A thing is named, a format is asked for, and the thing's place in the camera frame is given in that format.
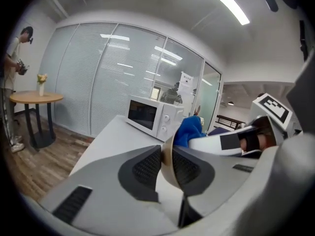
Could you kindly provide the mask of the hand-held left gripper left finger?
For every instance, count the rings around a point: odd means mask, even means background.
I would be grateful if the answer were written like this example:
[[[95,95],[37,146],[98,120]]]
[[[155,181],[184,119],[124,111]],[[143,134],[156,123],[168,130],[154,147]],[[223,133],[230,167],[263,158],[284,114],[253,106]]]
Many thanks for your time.
[[[159,145],[102,158],[71,174],[40,204],[84,232],[175,232],[156,191],[160,169]]]

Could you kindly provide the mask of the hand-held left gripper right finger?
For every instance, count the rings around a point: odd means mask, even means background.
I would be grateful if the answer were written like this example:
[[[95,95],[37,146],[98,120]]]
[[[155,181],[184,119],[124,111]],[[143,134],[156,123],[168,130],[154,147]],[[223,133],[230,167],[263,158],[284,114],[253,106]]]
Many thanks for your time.
[[[243,185],[257,157],[220,156],[187,147],[173,147],[173,170],[183,192],[178,226],[210,215]]]

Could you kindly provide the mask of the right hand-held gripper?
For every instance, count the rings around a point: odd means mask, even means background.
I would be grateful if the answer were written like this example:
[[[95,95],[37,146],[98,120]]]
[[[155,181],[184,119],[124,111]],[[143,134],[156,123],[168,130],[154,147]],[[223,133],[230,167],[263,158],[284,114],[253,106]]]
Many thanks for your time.
[[[252,102],[251,124],[271,135],[274,146],[288,138],[291,117],[292,111],[269,94],[263,94]],[[256,128],[253,126],[191,139],[189,148],[219,156],[261,154]]]

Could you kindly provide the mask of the blue cloth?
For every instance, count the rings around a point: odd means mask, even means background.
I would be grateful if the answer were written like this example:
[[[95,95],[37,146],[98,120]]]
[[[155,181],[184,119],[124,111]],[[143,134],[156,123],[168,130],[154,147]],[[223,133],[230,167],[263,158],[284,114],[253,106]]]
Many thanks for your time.
[[[199,116],[191,116],[183,119],[178,128],[173,144],[176,146],[183,146],[188,148],[189,141],[195,138],[205,137],[206,134],[202,132],[201,119]]]

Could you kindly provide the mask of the tan bowl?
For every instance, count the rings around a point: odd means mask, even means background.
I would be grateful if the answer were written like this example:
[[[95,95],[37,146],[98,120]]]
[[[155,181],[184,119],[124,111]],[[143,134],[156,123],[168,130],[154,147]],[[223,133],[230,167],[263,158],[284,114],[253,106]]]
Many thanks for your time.
[[[178,183],[173,163],[173,143],[175,134],[171,136],[161,147],[161,173],[164,179],[172,186],[182,190]]]

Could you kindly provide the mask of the person's right hand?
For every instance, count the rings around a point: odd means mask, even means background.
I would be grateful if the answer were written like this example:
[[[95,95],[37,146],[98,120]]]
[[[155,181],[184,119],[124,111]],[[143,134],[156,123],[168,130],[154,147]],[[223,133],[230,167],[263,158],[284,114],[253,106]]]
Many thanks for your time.
[[[275,146],[276,139],[271,122],[267,116],[257,118],[238,134],[240,146],[244,153],[264,151]]]

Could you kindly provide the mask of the blue chair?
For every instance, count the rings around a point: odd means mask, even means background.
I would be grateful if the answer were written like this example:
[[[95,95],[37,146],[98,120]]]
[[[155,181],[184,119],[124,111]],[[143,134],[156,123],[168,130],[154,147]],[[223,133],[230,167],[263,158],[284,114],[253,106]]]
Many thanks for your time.
[[[230,132],[230,130],[222,128],[222,127],[216,127],[212,131],[210,131],[207,135],[213,136],[213,135],[219,135],[219,134],[227,133],[227,132]]]

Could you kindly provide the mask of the black metal rack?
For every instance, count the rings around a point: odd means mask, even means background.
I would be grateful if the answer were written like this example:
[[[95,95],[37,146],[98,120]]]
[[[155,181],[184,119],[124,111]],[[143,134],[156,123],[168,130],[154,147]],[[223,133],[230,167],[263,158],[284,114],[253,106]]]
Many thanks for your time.
[[[236,119],[233,119],[233,118],[225,117],[222,115],[217,115],[217,119],[216,119],[215,123],[223,125],[223,126],[228,127],[228,128],[232,128],[233,130],[235,130],[243,122],[236,120]]]

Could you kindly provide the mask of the white microwave oven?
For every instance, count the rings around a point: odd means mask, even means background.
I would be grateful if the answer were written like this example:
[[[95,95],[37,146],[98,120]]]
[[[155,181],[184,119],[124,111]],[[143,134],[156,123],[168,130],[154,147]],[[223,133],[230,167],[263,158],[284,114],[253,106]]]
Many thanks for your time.
[[[184,107],[145,97],[130,95],[126,104],[125,121],[160,140],[175,135],[184,118]]]

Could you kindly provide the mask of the white paper sign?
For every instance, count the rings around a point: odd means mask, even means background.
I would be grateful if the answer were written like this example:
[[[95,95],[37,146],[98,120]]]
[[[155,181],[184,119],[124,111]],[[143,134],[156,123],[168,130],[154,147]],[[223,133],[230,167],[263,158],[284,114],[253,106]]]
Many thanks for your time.
[[[178,94],[190,94],[193,92],[193,76],[188,75],[185,72],[181,72],[179,80]]]

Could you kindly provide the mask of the round wooden table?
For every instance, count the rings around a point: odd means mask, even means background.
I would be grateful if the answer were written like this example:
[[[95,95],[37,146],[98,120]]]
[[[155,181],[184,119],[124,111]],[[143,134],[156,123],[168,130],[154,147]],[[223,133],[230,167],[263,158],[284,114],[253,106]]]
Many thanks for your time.
[[[53,128],[52,121],[52,103],[63,100],[63,95],[53,92],[45,92],[42,96],[39,95],[38,91],[20,91],[15,92],[10,96],[10,100],[14,103],[24,104],[25,118],[27,129],[30,137],[30,145],[35,149],[39,150],[50,146],[56,140],[56,134]],[[34,133],[31,117],[30,117],[30,104],[35,105],[35,116],[37,121],[38,132]],[[43,130],[41,126],[39,105],[46,104],[47,106],[47,120],[48,130]]]

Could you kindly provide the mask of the white vase with yellow flowers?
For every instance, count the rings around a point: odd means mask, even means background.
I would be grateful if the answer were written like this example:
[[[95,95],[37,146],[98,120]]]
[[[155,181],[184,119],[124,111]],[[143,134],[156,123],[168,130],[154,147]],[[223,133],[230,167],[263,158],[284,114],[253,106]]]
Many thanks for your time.
[[[44,95],[44,84],[48,78],[47,74],[37,74],[37,83],[39,85],[39,96]]]

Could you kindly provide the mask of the black backpack harness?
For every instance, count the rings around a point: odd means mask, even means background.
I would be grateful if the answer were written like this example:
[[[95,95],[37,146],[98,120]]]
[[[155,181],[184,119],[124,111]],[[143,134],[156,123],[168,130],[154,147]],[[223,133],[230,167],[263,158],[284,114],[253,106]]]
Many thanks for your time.
[[[300,50],[303,54],[304,61],[308,58],[308,47],[306,43],[306,35],[305,35],[305,23],[303,20],[299,21],[299,27],[300,27]]]

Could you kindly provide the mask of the long ceiling light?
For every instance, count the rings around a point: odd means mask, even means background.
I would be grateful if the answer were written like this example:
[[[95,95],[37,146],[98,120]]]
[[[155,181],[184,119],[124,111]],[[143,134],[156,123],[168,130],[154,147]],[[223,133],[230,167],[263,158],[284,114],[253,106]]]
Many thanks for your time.
[[[235,0],[219,0],[228,8],[228,10],[234,15],[241,25],[247,25],[250,23],[249,19],[237,4]]]

